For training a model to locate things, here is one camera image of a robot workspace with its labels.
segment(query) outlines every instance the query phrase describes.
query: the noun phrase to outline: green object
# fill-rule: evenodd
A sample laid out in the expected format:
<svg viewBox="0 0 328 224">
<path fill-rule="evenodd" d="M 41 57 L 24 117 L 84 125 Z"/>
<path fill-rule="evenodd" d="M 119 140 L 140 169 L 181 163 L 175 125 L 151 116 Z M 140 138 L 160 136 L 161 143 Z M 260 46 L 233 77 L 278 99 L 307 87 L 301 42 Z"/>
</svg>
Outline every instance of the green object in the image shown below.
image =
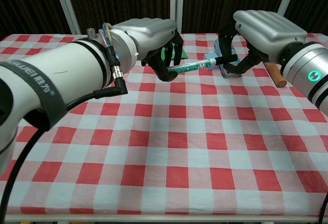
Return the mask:
<svg viewBox="0 0 328 224">
<path fill-rule="evenodd" d="M 318 79 L 321 78 L 321 73 L 318 70 L 312 70 L 308 75 L 307 78 L 311 82 L 316 82 Z"/>
<path fill-rule="evenodd" d="M 164 48 L 162 48 L 162 52 L 161 52 L 160 56 L 161 56 L 162 60 L 165 59 L 165 49 L 164 49 Z M 187 56 L 185 50 L 182 49 L 182 56 L 181 56 L 181 59 L 186 59 L 186 58 L 188 58 L 188 56 Z M 171 60 L 173 60 L 173 59 L 174 59 L 174 48 L 173 48 L 172 58 L 171 58 Z"/>
<path fill-rule="evenodd" d="M 216 64 L 215 58 L 212 58 L 210 60 L 203 60 L 203 61 L 198 61 L 198 62 L 193 62 L 193 63 L 188 63 L 188 64 L 182 64 L 182 65 L 177 65 L 177 66 L 171 66 L 168 67 L 169 72 L 177 72 L 177 73 L 184 73 L 184 72 L 189 72 L 197 69 L 204 69 L 204 68 L 209 68 L 210 66 L 213 66 Z"/>
</svg>

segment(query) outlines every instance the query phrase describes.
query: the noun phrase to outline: green led light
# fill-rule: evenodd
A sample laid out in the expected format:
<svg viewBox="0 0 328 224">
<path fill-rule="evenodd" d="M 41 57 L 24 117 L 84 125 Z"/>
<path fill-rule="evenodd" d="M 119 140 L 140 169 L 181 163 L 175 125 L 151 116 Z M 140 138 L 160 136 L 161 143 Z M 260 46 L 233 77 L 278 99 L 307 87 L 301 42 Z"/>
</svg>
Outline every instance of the green led light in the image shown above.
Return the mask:
<svg viewBox="0 0 328 224">
<path fill-rule="evenodd" d="M 312 70 L 308 75 L 307 78 L 311 82 L 316 82 L 318 79 L 320 79 L 321 73 L 318 70 Z"/>
</svg>

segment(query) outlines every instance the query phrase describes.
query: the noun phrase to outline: red and white checkered tablecloth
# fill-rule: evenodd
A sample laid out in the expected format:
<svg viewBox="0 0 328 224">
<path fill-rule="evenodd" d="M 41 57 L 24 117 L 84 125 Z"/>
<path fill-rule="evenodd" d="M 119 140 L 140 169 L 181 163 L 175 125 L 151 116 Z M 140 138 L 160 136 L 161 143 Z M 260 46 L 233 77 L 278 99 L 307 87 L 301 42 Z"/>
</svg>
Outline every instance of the red and white checkered tablecloth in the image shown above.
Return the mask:
<svg viewBox="0 0 328 224">
<path fill-rule="evenodd" d="M 0 60 L 79 37 L 10 35 Z M 216 34 L 182 37 L 184 62 L 214 52 Z M 322 34 L 308 40 L 328 47 Z M 234 46 L 243 58 L 245 41 Z M 9 214 L 318 215 L 328 119 L 294 87 L 277 89 L 262 64 L 236 79 L 201 69 L 163 83 L 138 62 L 125 79 L 128 95 L 81 104 L 39 140 Z M 14 160 L 34 131 L 19 124 Z"/>
</svg>

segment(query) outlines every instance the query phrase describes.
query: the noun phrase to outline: metal connector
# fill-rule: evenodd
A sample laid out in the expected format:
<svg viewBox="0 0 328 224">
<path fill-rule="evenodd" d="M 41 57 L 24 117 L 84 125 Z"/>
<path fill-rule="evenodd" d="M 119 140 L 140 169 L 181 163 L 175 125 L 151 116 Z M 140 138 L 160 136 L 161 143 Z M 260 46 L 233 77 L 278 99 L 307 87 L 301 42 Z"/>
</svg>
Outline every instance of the metal connector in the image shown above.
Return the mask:
<svg viewBox="0 0 328 224">
<path fill-rule="evenodd" d="M 119 66 L 113 66 L 112 73 L 113 73 L 114 79 L 123 78 L 123 73 L 122 73 L 121 69 L 119 68 Z"/>
</svg>

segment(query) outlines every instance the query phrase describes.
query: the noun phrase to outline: robotic hand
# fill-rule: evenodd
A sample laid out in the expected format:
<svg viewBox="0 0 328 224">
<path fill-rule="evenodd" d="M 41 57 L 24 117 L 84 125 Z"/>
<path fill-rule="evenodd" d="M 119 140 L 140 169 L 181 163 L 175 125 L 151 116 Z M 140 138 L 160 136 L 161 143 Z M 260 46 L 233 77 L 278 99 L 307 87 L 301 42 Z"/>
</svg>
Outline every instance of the robotic hand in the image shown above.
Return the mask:
<svg viewBox="0 0 328 224">
<path fill-rule="evenodd" d="M 219 34 L 224 68 L 242 74 L 254 65 L 281 65 L 281 74 L 310 102 L 328 115 L 328 49 L 315 42 L 305 43 L 307 33 L 285 17 L 267 11 L 236 11 L 234 20 Z M 232 38 L 241 34 L 249 48 L 237 66 L 231 53 Z"/>
<path fill-rule="evenodd" d="M 169 19 L 131 19 L 110 30 L 112 47 L 105 48 L 101 35 L 88 29 L 88 38 L 0 63 L 0 175 L 11 159 L 22 118 L 48 131 L 84 100 L 126 94 L 123 74 L 137 60 L 148 63 L 159 79 L 173 80 L 177 73 L 167 69 L 172 43 L 175 65 L 180 63 L 183 43 L 176 29 L 177 24 Z M 106 88 L 112 82 L 115 87 Z"/>
</svg>

